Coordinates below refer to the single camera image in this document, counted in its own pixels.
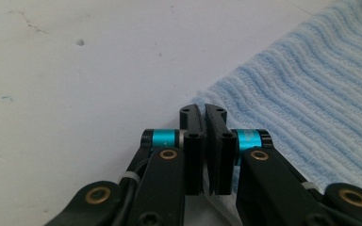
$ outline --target blue striped cloth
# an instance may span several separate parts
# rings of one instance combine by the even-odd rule
[[[362,187],[362,0],[326,8],[193,102],[227,109],[229,128],[268,130],[321,191]]]

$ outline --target black object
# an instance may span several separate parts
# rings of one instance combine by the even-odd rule
[[[229,130],[224,108],[206,105],[206,121],[197,105],[179,113],[179,130],[142,133],[118,184],[85,186],[46,225],[183,225],[185,195],[203,192],[204,161],[210,194],[228,195],[240,160],[236,206],[243,225],[362,226],[362,188],[332,184],[322,195],[266,130]]]

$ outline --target light blue fabric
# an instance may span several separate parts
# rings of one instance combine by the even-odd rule
[[[321,191],[362,187],[362,0],[336,2],[193,102],[227,109],[229,128],[268,130]]]

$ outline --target brass screw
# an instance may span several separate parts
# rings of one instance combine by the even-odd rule
[[[265,161],[269,159],[269,155],[262,151],[252,151],[251,157],[259,161]]]
[[[110,189],[106,186],[98,186],[91,189],[85,196],[85,201],[89,204],[100,204],[108,199]]]
[[[339,192],[339,197],[345,202],[362,208],[362,194],[347,188],[342,188]]]
[[[160,152],[160,157],[166,160],[171,160],[177,157],[177,152],[173,150],[164,150]]]

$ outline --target white surface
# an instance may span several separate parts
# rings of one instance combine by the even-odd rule
[[[198,90],[331,2],[0,1],[0,225],[116,181],[144,129],[176,128]],[[185,221],[227,225],[203,197]]]

